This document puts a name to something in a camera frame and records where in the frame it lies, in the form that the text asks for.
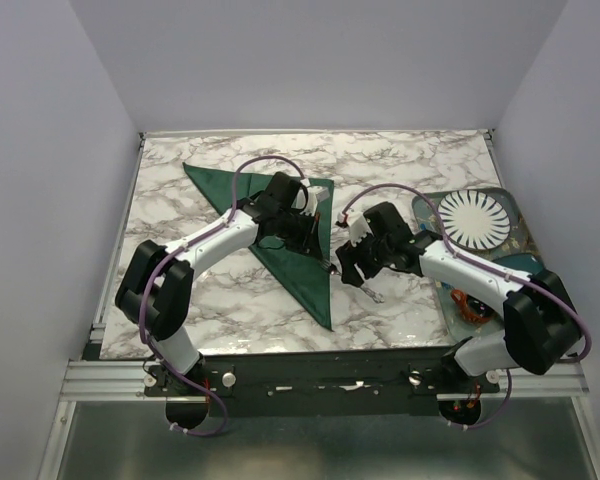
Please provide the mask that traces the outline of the silver metal fork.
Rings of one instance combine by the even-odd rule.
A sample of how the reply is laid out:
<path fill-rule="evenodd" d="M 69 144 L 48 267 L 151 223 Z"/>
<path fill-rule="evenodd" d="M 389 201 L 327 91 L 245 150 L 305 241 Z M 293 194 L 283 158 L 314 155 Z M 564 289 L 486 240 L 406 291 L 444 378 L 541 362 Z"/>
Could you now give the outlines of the silver metal fork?
<path fill-rule="evenodd" d="M 320 266 L 323 270 L 325 270 L 331 276 L 337 276 L 337 277 L 341 276 L 341 272 L 340 272 L 338 266 L 335 263 L 332 263 L 330 260 L 326 260 L 326 259 L 322 260 L 320 262 Z M 376 304 L 382 304 L 385 301 L 384 297 L 381 294 L 373 291 L 372 289 L 370 289 L 367 286 L 361 286 L 360 290 Z"/>

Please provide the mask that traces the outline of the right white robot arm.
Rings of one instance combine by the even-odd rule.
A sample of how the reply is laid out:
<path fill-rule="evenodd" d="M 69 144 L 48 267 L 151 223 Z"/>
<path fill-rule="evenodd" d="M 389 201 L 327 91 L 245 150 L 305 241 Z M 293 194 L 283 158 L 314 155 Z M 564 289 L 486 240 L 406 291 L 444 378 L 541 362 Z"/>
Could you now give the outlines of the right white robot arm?
<path fill-rule="evenodd" d="M 491 370 L 543 375 L 583 336 L 551 271 L 530 275 L 452 251 L 436 232 L 412 232 L 390 202 L 363 213 L 342 212 L 336 224 L 348 232 L 336 251 L 343 283 L 360 287 L 383 269 L 412 274 L 458 289 L 503 320 L 502 330 L 464 339 L 444 355 L 440 379 L 451 391 L 465 390 Z"/>

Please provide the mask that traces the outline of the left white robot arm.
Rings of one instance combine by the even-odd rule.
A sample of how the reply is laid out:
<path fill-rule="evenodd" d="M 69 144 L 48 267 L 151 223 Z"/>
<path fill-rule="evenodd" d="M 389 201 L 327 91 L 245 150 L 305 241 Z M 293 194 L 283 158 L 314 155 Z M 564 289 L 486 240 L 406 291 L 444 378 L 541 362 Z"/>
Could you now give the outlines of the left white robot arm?
<path fill-rule="evenodd" d="M 114 299 L 181 395 L 194 393 L 202 380 L 203 355 L 185 330 L 194 283 L 238 251 L 254 250 L 315 319 L 331 324 L 329 281 L 320 263 L 328 257 L 332 183 L 284 172 L 225 172 L 214 182 L 209 173 L 199 169 L 191 178 L 220 217 L 167 245 L 140 243 Z"/>

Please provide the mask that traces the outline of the dark green cloth napkin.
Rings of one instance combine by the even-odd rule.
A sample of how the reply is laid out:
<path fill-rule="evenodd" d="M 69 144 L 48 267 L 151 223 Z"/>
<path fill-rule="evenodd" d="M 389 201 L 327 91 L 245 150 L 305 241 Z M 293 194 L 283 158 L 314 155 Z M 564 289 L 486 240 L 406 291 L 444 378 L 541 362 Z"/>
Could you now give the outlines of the dark green cloth napkin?
<path fill-rule="evenodd" d="M 183 169 L 218 214 L 224 214 L 230 208 L 234 172 L 187 164 L 183 164 Z M 271 179 L 272 175 L 241 173 L 237 182 L 237 199 L 264 190 Z M 330 197 L 318 208 L 321 214 L 320 245 L 326 259 L 330 257 L 334 182 L 321 178 L 309 180 L 311 185 L 326 186 L 330 192 Z M 332 329 L 330 275 L 321 268 L 318 260 L 285 249 L 282 241 L 275 237 L 265 238 L 249 250 L 320 326 Z"/>

